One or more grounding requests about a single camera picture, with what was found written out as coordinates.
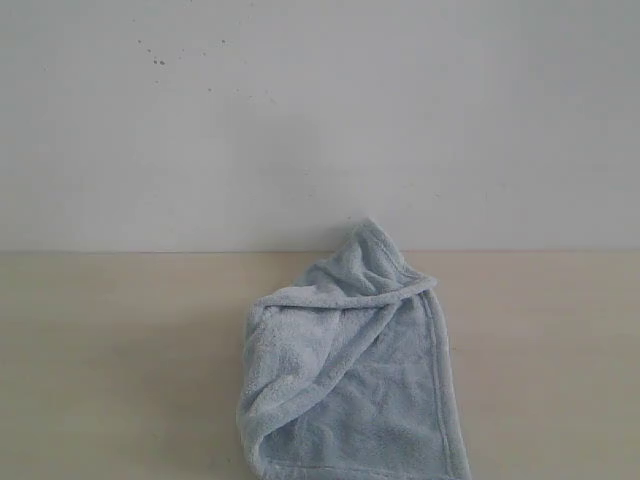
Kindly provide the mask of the light blue fleece towel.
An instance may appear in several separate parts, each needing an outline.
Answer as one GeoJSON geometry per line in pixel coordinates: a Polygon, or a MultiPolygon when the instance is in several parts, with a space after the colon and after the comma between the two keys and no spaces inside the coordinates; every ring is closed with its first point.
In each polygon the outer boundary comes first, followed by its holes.
{"type": "Polygon", "coordinates": [[[470,477],[435,285],[366,220],[252,305],[236,420],[257,477],[470,477]]]}

